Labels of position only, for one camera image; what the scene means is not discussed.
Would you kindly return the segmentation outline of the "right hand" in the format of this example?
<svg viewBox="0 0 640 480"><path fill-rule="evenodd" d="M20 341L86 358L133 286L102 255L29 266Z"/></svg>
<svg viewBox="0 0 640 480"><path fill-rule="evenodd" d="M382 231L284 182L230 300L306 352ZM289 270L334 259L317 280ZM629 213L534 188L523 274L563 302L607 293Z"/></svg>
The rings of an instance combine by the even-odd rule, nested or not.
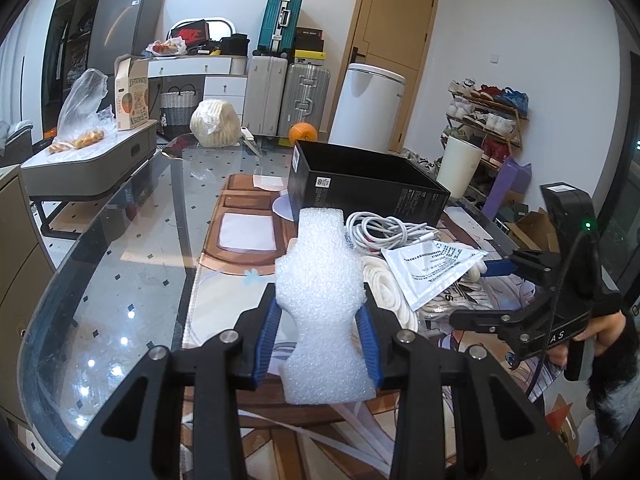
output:
<svg viewBox="0 0 640 480"><path fill-rule="evenodd" d="M593 353L595 356L600 356L620 338L626 324L627 319L622 311L611 315L600 316L600 318L592 318L587 327L581 333L574 336L572 341L581 342L592 339ZM552 364L559 367L566 367L568 345L558 344L556 347L547 351L547 356Z"/></svg>

